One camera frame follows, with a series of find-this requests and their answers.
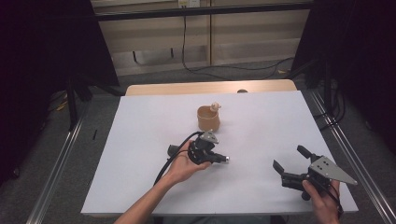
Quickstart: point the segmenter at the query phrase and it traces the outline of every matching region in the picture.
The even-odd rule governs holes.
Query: black cable
[[[206,75],[206,76],[211,76],[211,77],[217,77],[217,78],[220,78],[220,79],[225,79],[225,80],[231,81],[229,78],[226,78],[226,77],[219,77],[219,76],[216,76],[216,75],[213,75],[213,74],[198,73],[198,72],[202,71],[202,70],[205,70],[205,69],[208,69],[208,68],[232,68],[232,69],[241,69],[241,70],[248,70],[248,71],[259,71],[259,70],[265,70],[265,69],[269,69],[269,68],[275,67],[274,72],[270,76],[268,76],[268,77],[271,77],[271,76],[273,76],[275,74],[277,67],[281,63],[286,62],[288,60],[293,60],[294,59],[294,57],[289,57],[289,58],[280,60],[279,62],[277,62],[275,64],[272,64],[272,65],[269,65],[269,66],[266,66],[266,67],[260,67],[260,68],[244,68],[244,67],[237,67],[237,66],[230,66],[230,65],[213,65],[213,66],[206,66],[206,67],[202,67],[202,68],[191,69],[191,68],[187,67],[186,62],[185,62],[185,53],[184,52],[185,52],[185,46],[186,46],[187,22],[186,22],[186,17],[183,17],[183,19],[184,19],[184,32],[183,32],[183,46],[182,46],[182,49],[181,49],[181,62],[183,64],[183,67],[187,71],[189,71],[191,73],[194,73],[194,74],[197,74],[197,75]]]
[[[227,77],[218,77],[218,76],[216,76],[216,75],[208,74],[208,73],[197,73],[197,71],[191,70],[189,67],[187,67],[186,62],[185,62],[185,60],[184,60],[184,48],[185,48],[185,45],[186,45],[186,30],[187,30],[187,23],[186,23],[186,17],[184,16],[183,18],[184,18],[184,33],[183,33],[183,47],[182,47],[182,49],[181,49],[181,62],[183,63],[183,67],[184,67],[187,71],[189,71],[189,72],[191,72],[191,73],[194,73],[194,74],[196,74],[196,75],[206,75],[206,76],[210,76],[210,77],[216,77],[216,78],[224,79],[224,80],[227,80],[227,81],[231,81],[231,80],[230,80],[229,78],[227,78]]]
[[[317,186],[320,186],[320,188],[323,189],[332,198],[332,200],[337,204],[338,218],[340,218],[341,215],[344,214],[344,209],[343,206],[341,205],[339,194],[337,190],[335,190],[335,187],[332,184],[330,184],[330,186],[332,186],[332,188],[335,190],[335,193],[337,194],[338,198],[335,198],[335,196],[328,189],[322,186],[315,178],[309,178],[308,180],[315,182]]]
[[[192,134],[190,134],[190,136],[188,136],[184,140],[184,142],[177,148],[177,151],[168,159],[166,164],[163,166],[163,168],[161,169],[160,173],[157,175],[157,178],[155,179],[154,185],[156,185],[158,183],[158,181],[160,181],[160,179],[163,177],[163,173],[165,173],[166,169],[172,163],[172,161],[175,159],[175,157],[178,155],[180,149],[184,146],[184,144],[186,144],[187,141],[189,141],[189,139],[192,138],[196,134],[201,135],[201,134],[203,134],[203,132],[192,133]]]
[[[354,12],[355,12],[356,3],[357,3],[357,1],[354,0],[353,5],[352,5],[351,12],[350,12],[348,18],[346,19],[346,20],[347,20],[347,22],[346,22],[346,29],[345,29],[344,33],[342,34],[343,39],[345,39],[346,36],[347,36],[347,31],[348,31],[350,22],[351,22],[351,20],[352,20],[352,16],[353,16],[353,14],[354,14]],[[331,122],[331,123],[327,124],[326,126],[320,128],[321,131],[323,131],[323,130],[325,130],[325,129],[327,129],[327,128],[329,128],[329,127],[335,125],[335,124],[338,124],[338,123],[344,118],[344,115],[345,115],[345,113],[346,113],[346,104],[345,104],[345,97],[344,97],[344,94],[341,93],[341,95],[342,95],[342,99],[343,99],[343,112],[342,112],[342,114],[341,114],[341,117],[340,117],[339,119],[337,118],[338,115],[339,115],[339,113],[340,113],[340,111],[338,111],[337,116],[336,116],[335,119],[334,119],[334,122]],[[339,102],[338,102],[338,97],[337,97],[336,99],[337,99],[338,109],[340,110]]]
[[[315,63],[317,63],[317,59],[313,59],[309,61],[308,63],[303,64],[299,68],[295,69],[294,71],[290,72],[287,76],[283,77],[283,79],[290,79],[293,80],[297,78],[300,74],[302,74],[306,69],[311,68]]]
[[[338,97],[337,97],[338,91],[339,91],[339,89],[335,89],[335,94],[334,94],[334,97],[332,98],[332,114],[334,114],[333,111],[334,111],[334,109],[335,109],[336,107],[337,107],[337,109],[338,109],[338,111],[337,111],[337,116],[336,116],[336,117],[338,117],[338,115],[339,115],[339,113],[340,113],[340,105],[339,105],[339,101],[338,101]],[[325,115],[330,115],[330,113],[329,113],[328,111],[325,111],[325,112],[322,113],[322,114],[313,115],[312,117],[314,117],[314,119],[319,119],[320,117],[323,117],[323,116],[325,116]]]
[[[338,90],[336,90],[336,92],[335,92],[335,94],[334,94],[334,97],[332,98],[332,101],[333,101],[333,104],[332,104],[332,112],[329,113],[329,111],[326,111],[326,112],[324,112],[324,113],[321,114],[321,115],[322,115],[322,116],[324,116],[324,115],[333,116],[333,115],[335,114],[335,113],[334,113],[334,110],[337,109],[336,115],[333,116],[335,119],[337,119],[338,116],[339,116],[340,113],[341,113],[341,108],[340,108],[340,104],[339,104],[339,101],[338,101]]]
[[[341,120],[344,118],[345,113],[346,113],[347,106],[346,106],[346,102],[345,102],[345,96],[344,96],[344,94],[343,94],[342,92],[341,92],[341,98],[342,98],[342,102],[343,102],[343,103],[342,103],[342,104],[343,104],[342,112],[341,112],[341,110],[340,110],[339,113],[337,113],[337,115],[334,117],[334,121],[331,121],[331,122],[328,123],[326,126],[320,128],[320,131],[323,131],[323,130],[325,130],[325,129],[327,129],[327,128],[330,128],[330,127],[333,126],[333,125],[339,124],[339,123],[341,122]]]

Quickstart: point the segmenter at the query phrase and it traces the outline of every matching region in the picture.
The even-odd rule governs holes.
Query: dark background
[[[50,97],[75,74],[118,85],[96,21],[51,21],[57,15],[92,15],[89,0],[2,1],[0,183],[35,141]]]
[[[325,59],[342,91],[395,151],[396,3],[343,3],[311,10],[292,69]],[[23,160],[45,121],[51,95],[65,90],[69,77],[83,74],[119,84],[98,23],[53,19],[62,15],[93,15],[91,3],[17,0],[0,7],[0,183]],[[323,63],[306,73],[306,84],[316,87]]]
[[[325,59],[332,78],[361,111],[373,131],[396,152],[396,3],[346,0],[312,9],[291,70],[313,59],[306,85],[315,88],[324,76]]]

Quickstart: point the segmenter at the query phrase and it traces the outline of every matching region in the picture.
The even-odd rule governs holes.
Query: person's forearm
[[[175,183],[165,175],[154,187],[151,188],[151,190],[149,190],[124,214],[122,214],[115,223],[144,223],[161,201],[165,193],[174,185]]]

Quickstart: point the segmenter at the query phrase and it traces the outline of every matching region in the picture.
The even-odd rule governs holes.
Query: metal rail
[[[37,201],[35,202],[35,207],[33,208],[30,216],[28,217],[26,224],[42,223],[44,215],[46,214],[47,209],[50,205],[52,196],[56,190],[56,186],[61,179],[62,172],[67,162],[67,158],[69,157],[70,152],[73,149],[73,145],[78,137],[81,123],[87,114],[89,104],[90,103],[83,104],[81,108],[81,116],[79,117],[75,128],[67,135],[58,160],[55,162],[55,165],[52,168],[47,183],[41,191]]]
[[[303,10],[316,7],[334,7],[339,1],[306,1],[297,3],[280,3],[280,4],[262,4],[254,6],[232,6],[232,7],[190,7],[190,8],[171,8],[149,11],[136,12],[117,12],[117,13],[98,13],[95,15],[70,15],[70,16],[54,16],[46,18],[47,21],[69,20],[69,21],[121,21],[136,20],[149,18],[165,18],[165,17],[183,17],[183,16],[200,16],[215,14],[232,14],[232,13],[249,13],[249,12],[265,12],[265,11],[287,11],[287,10]]]
[[[326,109],[323,106],[323,99],[321,98],[320,94],[317,91],[312,92],[311,94],[319,111],[321,113],[324,113]],[[333,118],[329,116],[325,116],[325,120],[327,124],[331,124],[335,122],[335,120],[333,120]],[[347,137],[344,135],[341,128],[338,126],[338,124],[335,124],[332,125],[330,129],[332,131],[332,134],[334,135],[335,140],[338,142],[340,148],[345,153],[347,160],[349,161],[351,167],[355,171],[356,175],[361,181],[361,184],[363,185],[368,196],[370,197],[375,208],[377,209],[379,215],[387,224],[396,223],[396,216],[393,211],[393,208],[390,206],[382,190],[379,188],[379,186],[374,182],[370,174],[367,172],[366,168],[361,162],[361,159],[359,158],[358,154],[356,154],[355,149],[352,147],[352,145],[350,145],[349,141],[347,140]]]

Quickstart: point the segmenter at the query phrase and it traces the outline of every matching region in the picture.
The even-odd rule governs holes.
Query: electrical cable
[[[330,185],[334,189],[334,191],[337,194],[338,198],[335,198],[335,196],[328,189],[326,189],[324,186],[322,186],[315,178],[309,178],[308,180],[312,181],[312,182],[315,182],[315,184],[317,186],[320,186],[320,188],[323,189],[332,198],[332,200],[337,204],[338,218],[340,218],[341,215],[344,214],[344,209],[343,209],[343,206],[341,205],[341,202],[339,200],[339,193],[337,192],[337,190],[335,190],[335,187]]]
[[[187,22],[186,22],[187,18],[186,18],[186,16],[184,16],[183,19],[184,19],[184,32],[183,32],[183,46],[182,46],[182,50],[181,50],[181,62],[183,64],[183,67],[187,71],[189,71],[191,73],[194,73],[194,74],[197,74],[197,75],[206,75],[206,76],[211,76],[211,77],[217,77],[217,78],[220,78],[220,79],[231,81],[231,79],[226,78],[226,77],[219,77],[219,76],[216,76],[216,75],[213,75],[213,74],[209,74],[209,73],[201,73],[201,72],[198,73],[198,72],[202,71],[202,70],[205,70],[205,69],[208,69],[208,68],[232,68],[232,69],[240,69],[240,70],[248,70],[248,71],[260,71],[260,70],[265,70],[265,69],[269,69],[269,68],[274,67],[275,68],[274,72],[270,76],[268,76],[268,77],[271,77],[271,76],[273,76],[275,74],[276,69],[277,69],[277,67],[280,64],[282,64],[283,62],[286,62],[286,61],[294,59],[294,57],[289,57],[289,58],[280,60],[279,62],[277,62],[275,64],[272,64],[272,65],[269,65],[269,66],[266,66],[266,67],[260,67],[260,68],[244,68],[244,67],[237,67],[237,66],[230,66],[230,65],[212,65],[212,66],[206,66],[206,67],[191,69],[191,68],[187,67],[186,61],[185,61],[186,30],[187,30]]]
[[[355,13],[356,4],[357,4],[357,0],[354,0],[354,1],[353,1],[352,8],[351,8],[351,12],[350,12],[349,16],[348,16],[347,19],[346,19],[346,29],[344,30],[344,33],[342,34],[343,39],[345,39],[345,38],[347,37],[347,31],[348,31],[349,25],[350,25],[350,23],[351,23],[353,14]],[[343,112],[342,112],[342,114],[341,114],[341,117],[340,117],[340,118],[337,118],[337,117],[339,116],[339,114],[341,113],[341,112],[340,112],[340,105],[339,105],[338,97],[337,97],[337,95],[338,95],[337,92],[338,92],[338,91],[339,91],[339,87],[337,87],[337,89],[336,89],[336,94],[334,95],[334,98],[336,99],[336,103],[332,106],[332,110],[334,110],[334,107],[335,107],[335,106],[338,107],[337,116],[334,117],[334,122],[331,122],[331,123],[327,124],[326,126],[320,128],[321,131],[323,131],[323,130],[325,130],[325,129],[327,129],[327,128],[329,128],[329,127],[335,125],[335,124],[338,124],[338,123],[344,118],[344,115],[345,115],[345,113],[346,113],[346,105],[345,105],[345,97],[344,97],[344,94],[343,94],[343,93],[341,93],[341,94],[342,94],[342,99],[343,99]],[[328,112],[325,112],[325,113],[323,113],[323,114],[321,114],[321,115],[315,115],[315,116],[314,116],[314,119],[318,119],[319,117],[324,116],[324,115],[327,115],[327,114],[329,114],[329,113],[328,113]]]
[[[346,106],[346,102],[345,102],[345,96],[344,96],[344,94],[341,92],[341,98],[342,98],[342,104],[343,104],[343,109],[341,110],[341,107],[339,107],[340,105],[339,105],[339,102],[338,102],[338,100],[337,100],[337,104],[338,104],[338,107],[340,108],[339,110],[338,110],[338,112],[337,112],[337,115],[334,117],[334,121],[331,121],[330,123],[328,123],[326,126],[324,126],[324,127],[322,127],[322,128],[320,128],[320,131],[323,131],[323,130],[325,130],[325,129],[327,129],[327,128],[330,128],[331,126],[333,126],[333,125],[336,125],[336,124],[339,124],[340,122],[341,122],[341,120],[344,118],[344,116],[345,116],[345,113],[346,113],[346,110],[347,110],[347,106]]]
[[[332,113],[329,113],[328,111],[326,111],[326,112],[324,112],[324,113],[322,113],[322,114],[314,115],[314,116],[313,116],[314,119],[319,119],[320,117],[325,116],[325,115],[332,116],[332,115],[334,114],[334,110],[335,110],[335,109],[337,109],[337,113],[336,113],[337,115],[335,115],[335,118],[338,118],[338,116],[339,116],[339,114],[340,114],[340,104],[339,104],[337,95],[338,95],[338,90],[336,90],[336,92],[335,92],[335,94],[334,94],[334,97],[332,98],[332,101],[333,101],[333,104],[332,104]]]
[[[324,84],[323,83],[319,83],[319,86],[320,87],[324,87]],[[338,101],[338,98],[337,98],[337,94],[338,94],[338,92],[339,92],[339,88],[334,88],[333,86],[332,86],[332,91],[335,91],[335,94],[334,94],[334,96],[332,97],[332,113],[333,113],[333,111],[334,111],[334,109],[337,107],[337,109],[339,110],[340,109],[340,105],[339,105],[339,101]],[[322,114],[318,114],[318,115],[313,115],[312,117],[314,117],[314,119],[319,119],[319,118],[321,118],[321,117],[323,117],[323,116],[325,116],[325,115],[330,115],[329,114],[329,112],[324,112],[324,113],[322,113]]]
[[[190,138],[192,138],[194,135],[198,134],[201,135],[203,134],[203,132],[195,132],[190,134],[190,136],[188,136],[183,143],[181,143],[181,145],[177,148],[177,151],[168,159],[168,161],[166,162],[166,164],[163,166],[163,168],[161,169],[161,171],[158,173],[157,178],[155,179],[154,185],[156,185],[158,183],[158,181],[160,181],[160,179],[163,177],[163,173],[165,173],[166,169],[168,168],[168,166],[172,163],[172,161],[175,159],[175,157],[178,155],[180,149],[184,146],[184,144],[187,143],[187,141],[190,140]]]

